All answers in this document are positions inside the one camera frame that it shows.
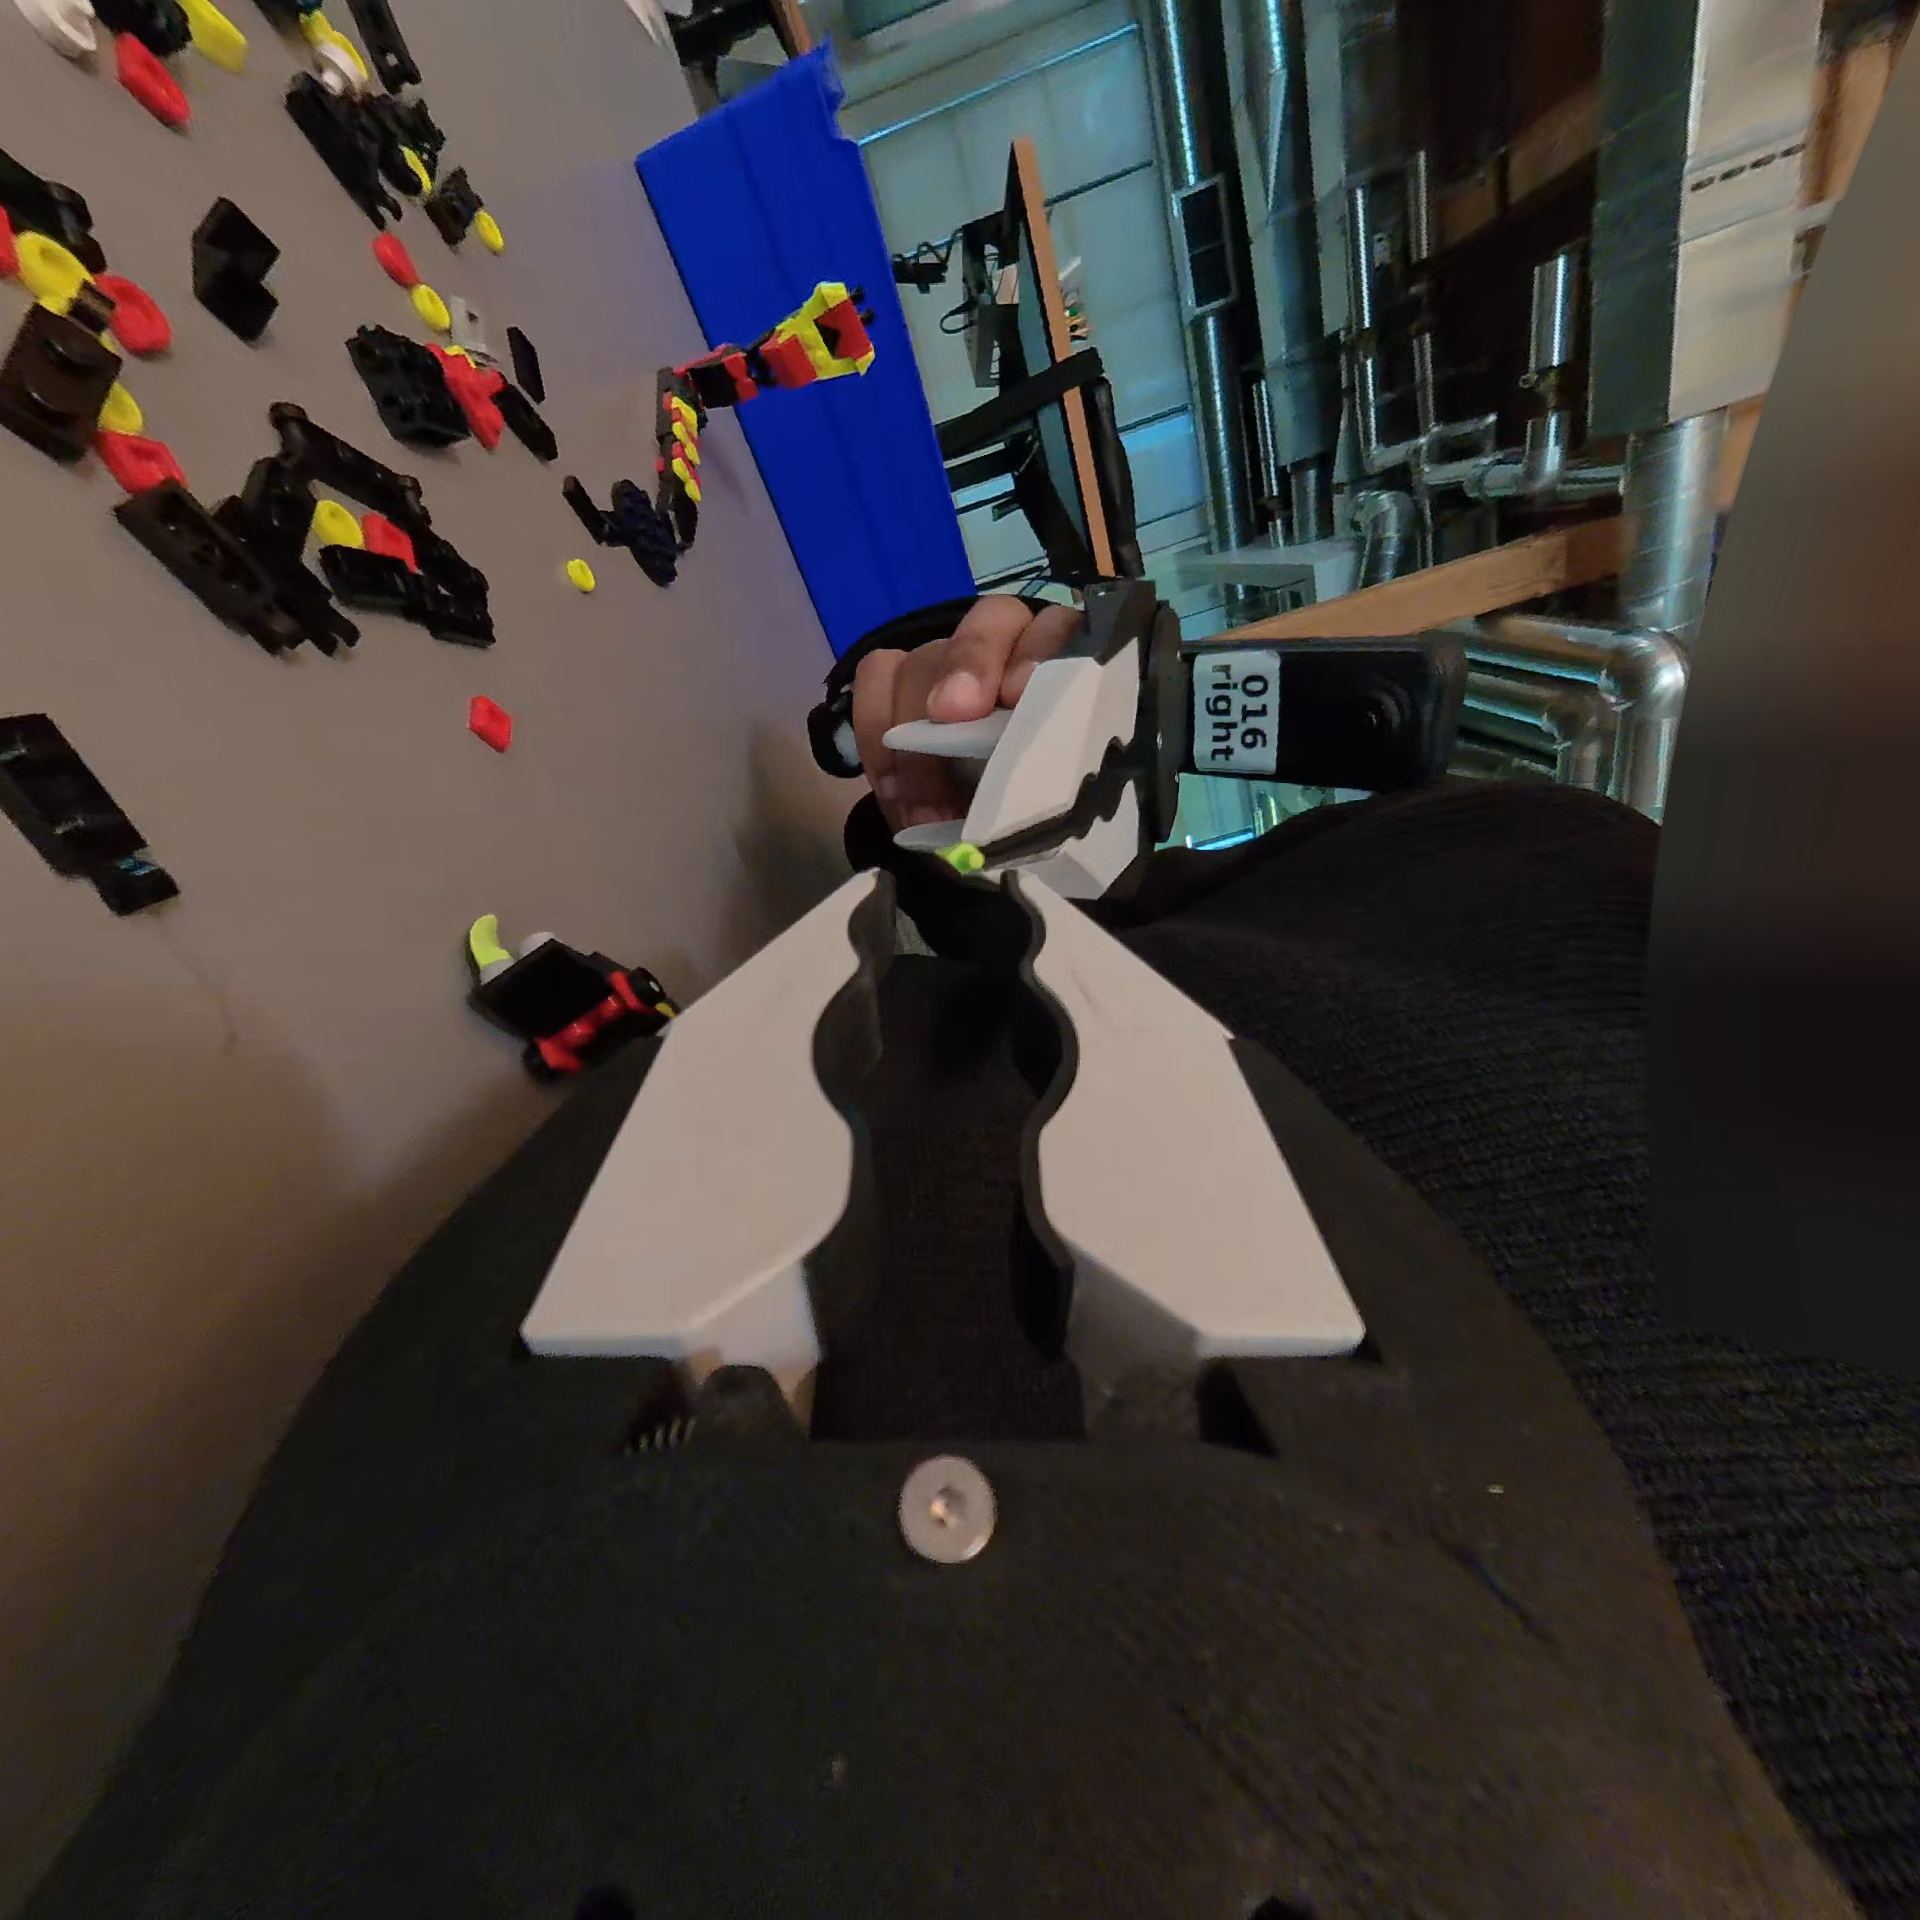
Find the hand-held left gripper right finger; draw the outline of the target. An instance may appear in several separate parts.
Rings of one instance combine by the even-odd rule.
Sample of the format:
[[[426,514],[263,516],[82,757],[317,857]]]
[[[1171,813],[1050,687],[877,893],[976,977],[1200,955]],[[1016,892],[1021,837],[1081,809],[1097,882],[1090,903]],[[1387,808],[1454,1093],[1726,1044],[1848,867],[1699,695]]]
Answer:
[[[1061,1064],[1021,1144],[1025,1216],[1067,1277],[1083,1387],[1214,1361],[1327,1361],[1365,1339],[1248,1075],[1255,1053],[1072,900],[1013,876],[1021,983]]]

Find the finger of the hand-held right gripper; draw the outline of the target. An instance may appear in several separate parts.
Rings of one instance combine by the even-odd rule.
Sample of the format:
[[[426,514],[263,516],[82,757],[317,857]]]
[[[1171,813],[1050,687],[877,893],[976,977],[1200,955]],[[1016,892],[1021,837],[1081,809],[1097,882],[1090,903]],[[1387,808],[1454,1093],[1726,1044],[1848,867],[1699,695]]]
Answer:
[[[1000,880],[1014,873],[1069,903],[1086,905],[1103,899],[1144,849],[1138,781],[1128,781],[1109,813],[1091,818],[1086,828],[1069,831],[1048,849],[989,857],[979,876]]]
[[[1058,857],[1081,841],[1138,850],[1141,653],[1055,657],[1025,683],[965,818],[979,857]]]

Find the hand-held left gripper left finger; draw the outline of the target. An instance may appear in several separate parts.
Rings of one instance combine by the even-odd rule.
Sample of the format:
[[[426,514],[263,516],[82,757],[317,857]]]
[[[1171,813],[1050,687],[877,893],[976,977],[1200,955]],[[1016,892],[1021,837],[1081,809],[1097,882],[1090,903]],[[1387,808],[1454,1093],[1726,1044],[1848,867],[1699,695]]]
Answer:
[[[528,1354],[694,1386],[752,1367],[810,1399],[810,1276],[864,1145],[832,1076],[866,1071],[894,948],[894,885],[864,872],[667,1025],[518,1324]]]

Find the black and red lego assembly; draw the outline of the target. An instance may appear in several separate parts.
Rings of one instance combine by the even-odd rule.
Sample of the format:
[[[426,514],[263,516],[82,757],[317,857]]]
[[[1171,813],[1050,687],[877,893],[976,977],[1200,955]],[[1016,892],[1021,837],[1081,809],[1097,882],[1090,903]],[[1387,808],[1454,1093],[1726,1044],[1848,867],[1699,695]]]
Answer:
[[[658,1041],[681,1013],[648,969],[552,937],[470,960],[467,1005],[518,1044],[523,1071],[543,1085]]]

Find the black and blue lego assembly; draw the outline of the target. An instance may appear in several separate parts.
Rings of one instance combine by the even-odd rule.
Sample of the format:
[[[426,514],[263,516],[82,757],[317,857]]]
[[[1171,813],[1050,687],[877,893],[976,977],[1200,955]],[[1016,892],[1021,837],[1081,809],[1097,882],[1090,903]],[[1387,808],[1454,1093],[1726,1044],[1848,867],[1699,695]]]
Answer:
[[[671,588],[681,559],[690,552],[701,509],[701,492],[677,468],[648,495],[638,482],[611,482],[607,504],[597,504],[575,475],[565,475],[559,492],[594,545],[625,552],[656,588]]]

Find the red yellow black lego tail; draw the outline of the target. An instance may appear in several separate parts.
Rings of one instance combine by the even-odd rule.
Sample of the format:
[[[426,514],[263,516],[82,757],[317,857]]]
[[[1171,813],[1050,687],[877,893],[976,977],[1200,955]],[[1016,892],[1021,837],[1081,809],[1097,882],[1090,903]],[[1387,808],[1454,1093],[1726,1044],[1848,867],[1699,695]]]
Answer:
[[[830,280],[815,284],[759,338],[721,344],[656,375],[656,489],[670,468],[701,487],[701,434],[709,417],[736,412],[775,393],[802,393],[838,378],[864,378],[873,365],[873,311],[858,288]]]

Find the scattered lego pieces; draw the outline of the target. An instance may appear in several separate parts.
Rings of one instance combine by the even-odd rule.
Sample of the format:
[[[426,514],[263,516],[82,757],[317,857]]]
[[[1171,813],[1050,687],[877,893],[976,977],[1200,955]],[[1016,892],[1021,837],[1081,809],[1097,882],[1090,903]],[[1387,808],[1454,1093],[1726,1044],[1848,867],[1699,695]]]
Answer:
[[[368,61],[333,31],[325,4],[259,4],[281,37],[311,55],[287,77],[283,108],[302,139],[371,221],[371,256],[437,333],[415,340],[361,325],[344,353],[384,433],[398,448],[445,452],[496,448],[513,437],[543,464],[559,448],[543,417],[534,351],[512,337],[503,375],[470,338],[456,304],[415,272],[395,221],[411,197],[442,241],[482,231],[498,251],[493,215],[465,175],[441,167],[438,123],[407,89],[419,74],[390,4],[351,4]],[[111,51],[117,85],[158,125],[187,131],[193,108],[178,65],[193,53],[242,74],[247,37],[219,4],[16,4],[59,59],[90,72]],[[488,576],[434,523],[419,482],[329,433],[302,404],[273,399],[272,458],[208,505],[176,451],[147,433],[126,384],[126,361],[166,360],[176,330],[147,288],[111,272],[90,208],[77,188],[48,178],[5,148],[5,448],[18,444],[48,474],[105,474],[113,523],[195,607],[269,659],[304,645],[325,659],[355,647],[349,613],[405,621],[442,645],[496,645]],[[272,276],[283,247],[232,202],[215,197],[187,242],[190,292],[208,323],[253,351],[269,337],[281,292]],[[5,641],[34,627],[62,641],[105,631],[105,602],[82,564],[13,531],[5,487]],[[5,818],[53,873],[82,882],[118,920],[178,899],[151,837],[45,713],[5,713]]]

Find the person's right hand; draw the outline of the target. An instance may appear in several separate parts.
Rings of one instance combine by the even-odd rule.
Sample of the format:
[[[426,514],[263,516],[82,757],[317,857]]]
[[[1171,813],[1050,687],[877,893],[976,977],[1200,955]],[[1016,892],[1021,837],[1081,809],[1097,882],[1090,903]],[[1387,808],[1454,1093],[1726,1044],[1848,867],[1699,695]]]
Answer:
[[[912,722],[965,724],[1014,709],[1035,671],[1083,628],[1078,608],[979,597],[951,636],[913,651],[874,651],[853,680],[850,724],[862,773],[888,835],[961,821],[978,781],[967,760],[898,752]]]

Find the wooden beam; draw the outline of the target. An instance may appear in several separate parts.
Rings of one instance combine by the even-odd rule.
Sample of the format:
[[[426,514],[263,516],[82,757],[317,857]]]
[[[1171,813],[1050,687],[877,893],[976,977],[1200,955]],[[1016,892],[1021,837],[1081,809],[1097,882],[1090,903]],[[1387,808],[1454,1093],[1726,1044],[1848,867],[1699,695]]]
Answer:
[[[1325,603],[1249,621],[1211,645],[1281,641],[1391,641],[1445,628],[1618,576],[1625,516],[1553,523],[1535,535],[1338,594]]]

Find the silver pipes and ducts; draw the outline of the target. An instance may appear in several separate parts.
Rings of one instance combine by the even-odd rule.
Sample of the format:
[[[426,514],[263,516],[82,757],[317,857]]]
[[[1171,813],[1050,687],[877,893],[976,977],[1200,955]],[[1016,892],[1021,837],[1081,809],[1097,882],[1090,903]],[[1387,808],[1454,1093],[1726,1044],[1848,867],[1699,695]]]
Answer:
[[[1618,576],[1448,624],[1455,764],[1656,818],[1832,208],[1840,11],[1141,4],[1230,603],[1623,514]]]

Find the blue plastic bin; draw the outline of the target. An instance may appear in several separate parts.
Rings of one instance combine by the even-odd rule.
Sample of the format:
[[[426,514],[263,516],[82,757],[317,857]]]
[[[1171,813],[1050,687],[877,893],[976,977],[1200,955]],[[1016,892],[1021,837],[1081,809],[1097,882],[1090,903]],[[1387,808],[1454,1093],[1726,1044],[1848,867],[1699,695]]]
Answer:
[[[971,597],[895,265],[825,48],[635,159],[706,347],[681,370],[743,423],[841,657]]]

